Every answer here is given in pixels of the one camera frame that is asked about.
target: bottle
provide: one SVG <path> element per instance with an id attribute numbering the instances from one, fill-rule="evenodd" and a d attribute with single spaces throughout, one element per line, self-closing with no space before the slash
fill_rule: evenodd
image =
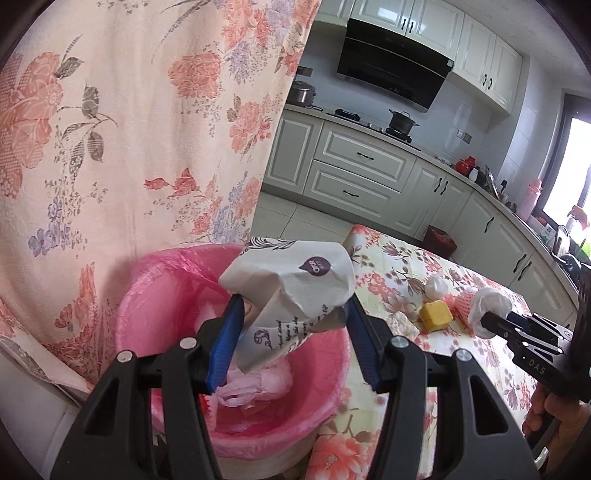
<path id="1" fill-rule="evenodd" d="M 521 201 L 517 209 L 517 216 L 524 222 L 530 218 L 531 212 L 534 211 L 535 204 L 538 202 L 538 198 L 542 192 L 541 185 L 541 180 L 535 179 L 527 186 L 525 198 Z"/>
<path id="2" fill-rule="evenodd" d="M 476 181 L 476 179 L 478 178 L 478 170 L 479 170 L 479 169 L 478 169 L 478 167 L 474 167 L 474 168 L 473 168 L 473 169 L 470 171 L 470 174 L 468 175 L 468 178 L 469 178 L 471 181 L 474 181 L 474 182 L 475 182 L 475 181 Z"/>

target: human hand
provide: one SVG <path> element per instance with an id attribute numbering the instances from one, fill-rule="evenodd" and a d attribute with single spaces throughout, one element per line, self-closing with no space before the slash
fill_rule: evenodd
<path id="1" fill-rule="evenodd" d="M 546 387 L 538 383 L 531 396 L 531 407 L 521 426 L 524 435 L 528 436 L 542 426 L 542 415 L 547 411 L 561 421 L 558 432 L 547 445 L 550 451 L 547 471 L 552 471 L 562 463 L 564 457 L 573 446 L 591 415 L 591 406 L 572 398 L 561 398 L 548 392 Z"/>
<path id="2" fill-rule="evenodd" d="M 577 220 L 583 230 L 585 230 L 589 226 L 589 220 L 587 219 L 587 214 L 585 211 L 578 205 L 573 205 L 573 208 L 570 210 L 569 216 L 572 215 L 575 220 Z"/>

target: table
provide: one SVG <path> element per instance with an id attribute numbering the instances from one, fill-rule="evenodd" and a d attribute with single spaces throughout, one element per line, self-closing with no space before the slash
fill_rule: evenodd
<path id="1" fill-rule="evenodd" d="M 353 261 L 355 293 L 366 312 L 386 318 L 400 310 L 419 309 L 424 301 L 423 285 L 432 274 L 441 274 L 452 294 L 464 289 L 492 287 L 513 302 L 513 311 L 530 313 L 525 300 L 478 273 L 444 260 L 421 248 L 355 225 L 343 243 Z M 521 424 L 530 406 L 535 380 L 516 367 L 512 352 L 501 338 L 482 340 L 463 323 L 427 333 L 420 320 L 415 343 L 423 350 L 451 355 L 458 348 L 471 351 L 505 400 L 515 421 Z M 314 444 L 306 480 L 362 480 L 367 476 L 380 434 L 388 395 L 375 394 L 363 381 L 352 351 L 349 375 L 337 411 L 324 422 Z M 431 473 L 436 441 L 437 394 L 427 394 L 419 478 Z"/>

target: gas stove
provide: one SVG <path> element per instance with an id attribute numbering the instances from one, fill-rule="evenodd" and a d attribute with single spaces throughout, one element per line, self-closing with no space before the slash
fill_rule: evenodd
<path id="1" fill-rule="evenodd" d="M 348 112 L 347 110 L 343 110 L 342 108 L 337 108 L 334 113 L 327 112 L 326 115 L 335 116 L 336 118 L 340 118 L 341 120 L 347 120 L 348 122 L 357 124 L 360 127 L 369 128 L 374 132 L 385 135 L 386 137 L 393 138 L 394 140 L 403 142 L 404 144 L 407 144 L 409 147 L 414 148 L 417 151 L 421 151 L 420 148 L 411 145 L 413 139 L 409 135 L 404 135 L 390 127 L 384 128 L 374 125 L 371 122 L 365 122 L 361 120 L 361 117 L 356 113 Z"/>

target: blue gripper pad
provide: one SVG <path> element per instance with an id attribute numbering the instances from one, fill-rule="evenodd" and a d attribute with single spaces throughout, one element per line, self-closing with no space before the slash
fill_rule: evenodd
<path id="1" fill-rule="evenodd" d="M 244 301 L 240 295 L 232 296 L 223 312 L 222 319 L 224 324 L 209 354 L 209 372 L 206 385 L 210 393 L 215 392 L 217 387 L 226 383 L 230 361 L 242 332 Z"/>

